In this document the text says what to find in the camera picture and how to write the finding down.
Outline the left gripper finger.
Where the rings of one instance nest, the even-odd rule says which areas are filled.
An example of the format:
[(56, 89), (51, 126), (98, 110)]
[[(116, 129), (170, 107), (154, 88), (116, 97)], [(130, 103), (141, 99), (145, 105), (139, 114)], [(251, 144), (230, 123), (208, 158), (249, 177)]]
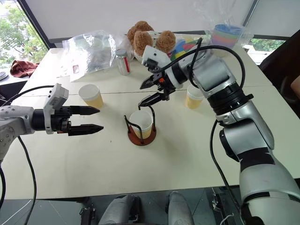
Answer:
[(93, 115), (100, 110), (91, 106), (70, 106), (70, 115)]
[(79, 126), (70, 126), (67, 130), (69, 136), (76, 135), (89, 135), (97, 133), (103, 130), (103, 126), (95, 125), (95, 124), (82, 124)]

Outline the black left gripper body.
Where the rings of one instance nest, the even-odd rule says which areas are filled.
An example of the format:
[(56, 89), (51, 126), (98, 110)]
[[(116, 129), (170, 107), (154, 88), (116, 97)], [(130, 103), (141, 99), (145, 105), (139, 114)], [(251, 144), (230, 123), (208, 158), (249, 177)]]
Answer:
[(59, 109), (54, 110), (54, 114), (51, 115), (51, 128), (53, 132), (58, 134), (69, 134), (71, 122), (69, 118), (72, 115), (70, 106), (62, 106)]

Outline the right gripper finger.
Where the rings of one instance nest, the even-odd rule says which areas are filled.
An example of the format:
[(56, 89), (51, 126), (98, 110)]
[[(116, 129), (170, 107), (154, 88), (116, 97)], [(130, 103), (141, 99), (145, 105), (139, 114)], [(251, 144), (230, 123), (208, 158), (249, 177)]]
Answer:
[(150, 88), (154, 85), (158, 86), (159, 85), (159, 79), (160, 79), (160, 75), (151, 75), (150, 77), (148, 77), (147, 79), (145, 79), (141, 86), (140, 89), (147, 89)]
[(141, 102), (138, 103), (138, 107), (148, 107), (152, 106), (159, 101), (162, 101), (164, 99), (163, 93), (156, 92), (153, 95), (147, 96), (141, 100)]

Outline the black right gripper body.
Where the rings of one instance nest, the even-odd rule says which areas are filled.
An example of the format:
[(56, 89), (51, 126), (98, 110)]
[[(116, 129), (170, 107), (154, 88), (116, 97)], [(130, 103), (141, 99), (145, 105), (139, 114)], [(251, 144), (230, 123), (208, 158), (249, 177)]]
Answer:
[(146, 61), (146, 66), (148, 71), (152, 73), (152, 75), (160, 75), (159, 85), (157, 89), (160, 93), (163, 93), (164, 100), (169, 100), (169, 95), (175, 91), (175, 87), (170, 81), (167, 73), (158, 66), (158, 63), (154, 60), (148, 59)]

